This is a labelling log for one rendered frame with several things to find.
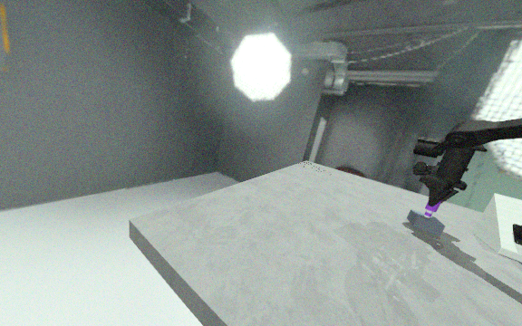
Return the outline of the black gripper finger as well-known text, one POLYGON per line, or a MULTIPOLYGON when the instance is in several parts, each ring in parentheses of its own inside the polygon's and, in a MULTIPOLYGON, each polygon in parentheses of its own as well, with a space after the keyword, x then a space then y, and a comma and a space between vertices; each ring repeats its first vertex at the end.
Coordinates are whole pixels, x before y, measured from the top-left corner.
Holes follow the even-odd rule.
POLYGON ((434 207, 436 206, 443 198, 448 196, 452 191, 450 190, 444 190, 438 187, 434 187, 428 184, 425 184, 430 190, 430 196, 429 196, 429 206, 434 207))
POLYGON ((443 203, 444 201, 448 200, 449 198, 451 198, 452 196, 456 195, 457 193, 459 193, 459 191, 457 190, 454 190, 454 189, 450 189, 450 191, 452 191, 448 196, 446 196, 445 198, 443 198, 441 200, 441 203, 443 203))

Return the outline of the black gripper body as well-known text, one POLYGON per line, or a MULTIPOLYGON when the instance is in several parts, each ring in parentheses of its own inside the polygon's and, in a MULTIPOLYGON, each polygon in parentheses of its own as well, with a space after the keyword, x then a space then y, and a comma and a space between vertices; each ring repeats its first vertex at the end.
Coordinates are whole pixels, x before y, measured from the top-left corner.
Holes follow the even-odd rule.
POLYGON ((420 178, 419 182, 444 190, 450 190, 454 187, 462 191, 466 190, 468 185, 460 179, 465 172, 469 171, 467 168, 468 165, 444 159, 438 162, 437 165, 439 165, 440 168, 436 177, 424 175, 420 178))

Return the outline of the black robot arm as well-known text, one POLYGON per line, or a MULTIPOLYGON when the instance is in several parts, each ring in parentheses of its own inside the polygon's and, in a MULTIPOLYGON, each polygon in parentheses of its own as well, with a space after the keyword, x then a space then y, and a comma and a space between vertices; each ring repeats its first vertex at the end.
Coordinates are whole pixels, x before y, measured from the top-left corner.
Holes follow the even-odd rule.
MULTIPOLYGON (((442 159, 468 165, 476 151, 487 152, 482 144, 500 139, 522 139, 522 118, 504 121, 463 121, 451 129, 443 139, 420 137, 413 153, 432 158, 444 153, 442 159)), ((434 177, 439 168, 439 165, 427 166, 424 162, 418 162, 412 167, 413 175, 434 177)), ((522 245, 522 225, 512 226, 515 243, 522 245)))

